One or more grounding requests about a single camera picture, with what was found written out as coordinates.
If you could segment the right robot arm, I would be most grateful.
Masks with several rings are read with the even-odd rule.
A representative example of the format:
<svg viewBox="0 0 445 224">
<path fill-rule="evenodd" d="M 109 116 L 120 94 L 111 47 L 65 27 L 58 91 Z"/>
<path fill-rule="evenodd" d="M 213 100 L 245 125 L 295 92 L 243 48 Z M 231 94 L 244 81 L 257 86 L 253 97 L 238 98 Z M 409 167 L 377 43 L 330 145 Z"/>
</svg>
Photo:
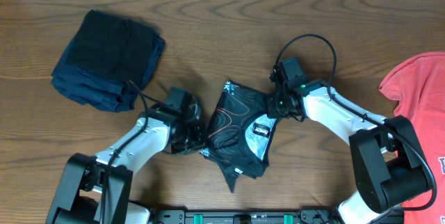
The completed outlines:
<svg viewBox="0 0 445 224">
<path fill-rule="evenodd" d="M 319 122 L 349 148 L 357 190 L 336 209 L 337 223 L 372 223 L 437 183 L 410 120 L 371 113 L 341 96 L 328 82 L 276 79 L 268 111 L 281 118 Z"/>
</svg>

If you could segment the black jersey with orange contour lines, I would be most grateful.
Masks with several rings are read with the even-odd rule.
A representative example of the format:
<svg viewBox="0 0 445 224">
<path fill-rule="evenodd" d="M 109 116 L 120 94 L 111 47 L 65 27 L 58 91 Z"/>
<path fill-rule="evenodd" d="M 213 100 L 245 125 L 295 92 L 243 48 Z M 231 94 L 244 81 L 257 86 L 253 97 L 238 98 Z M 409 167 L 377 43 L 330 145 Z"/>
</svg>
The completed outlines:
<svg viewBox="0 0 445 224">
<path fill-rule="evenodd" d="M 268 151 L 278 118 L 267 116 L 268 95 L 226 81 L 200 154 L 215 162 L 231 192 L 241 175 L 256 179 L 269 167 Z"/>
</svg>

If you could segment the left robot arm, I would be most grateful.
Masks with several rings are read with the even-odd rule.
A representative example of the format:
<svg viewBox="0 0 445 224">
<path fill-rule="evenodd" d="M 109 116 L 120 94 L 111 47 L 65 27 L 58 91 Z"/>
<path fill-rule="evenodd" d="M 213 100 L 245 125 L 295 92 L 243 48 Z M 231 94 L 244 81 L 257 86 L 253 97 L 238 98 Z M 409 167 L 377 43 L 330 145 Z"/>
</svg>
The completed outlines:
<svg viewBox="0 0 445 224">
<path fill-rule="evenodd" d="M 187 109 L 148 109 L 118 142 L 93 156 L 67 161 L 47 223 L 148 223 L 150 210 L 129 199 L 134 175 L 166 147 L 189 154 L 204 144 L 197 104 Z"/>
</svg>

